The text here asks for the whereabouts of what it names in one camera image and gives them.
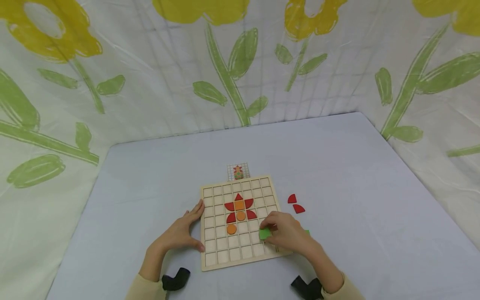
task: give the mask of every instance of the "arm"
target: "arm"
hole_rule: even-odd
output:
[[[132,282],[125,300],[163,300],[167,293],[160,282],[163,259],[171,249],[192,247],[205,251],[203,244],[190,235],[190,225],[198,220],[204,212],[202,199],[192,209],[186,211],[183,217],[177,219],[158,239],[147,249],[144,262],[138,275]]]
[[[271,212],[260,224],[275,231],[266,242],[303,255],[313,266],[322,284],[322,295],[326,300],[364,300],[357,288],[335,266],[323,247],[300,226],[292,215]]]

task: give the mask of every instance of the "yellow flower print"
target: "yellow flower print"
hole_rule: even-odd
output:
[[[317,36],[332,31],[338,22],[338,8],[347,0],[325,0],[318,14],[305,14],[305,0],[290,0],[285,8],[285,29],[294,41],[303,40],[315,32]]]
[[[426,18],[450,14],[453,30],[480,36],[479,0],[412,0],[415,9]]]
[[[250,0],[153,0],[158,14],[170,22],[190,24],[204,17],[214,26],[243,19]]]
[[[61,22],[63,35],[59,38],[43,33],[28,18],[26,3],[36,3],[48,8]],[[90,35],[90,21],[75,0],[3,0],[0,18],[6,19],[7,28],[28,50],[56,63],[66,63],[76,54],[90,57],[102,53],[99,41]]]

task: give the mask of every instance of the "orange square piece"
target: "orange square piece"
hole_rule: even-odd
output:
[[[245,209],[245,202],[243,200],[234,201],[233,203],[235,204],[235,210]]]

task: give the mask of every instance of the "green square piece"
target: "green square piece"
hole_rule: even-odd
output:
[[[260,229],[258,235],[260,236],[261,240],[265,240],[266,238],[272,236],[272,232],[270,231],[269,228],[265,227],[263,229]]]

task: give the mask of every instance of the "black object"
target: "black object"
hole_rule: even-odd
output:
[[[180,268],[174,278],[163,275],[162,285],[163,289],[167,291],[174,291],[183,288],[190,277],[190,271],[185,268]]]
[[[322,284],[318,278],[315,278],[309,284],[306,284],[299,275],[290,285],[297,291],[298,294],[300,294],[300,297],[305,300],[323,299],[321,293]]]

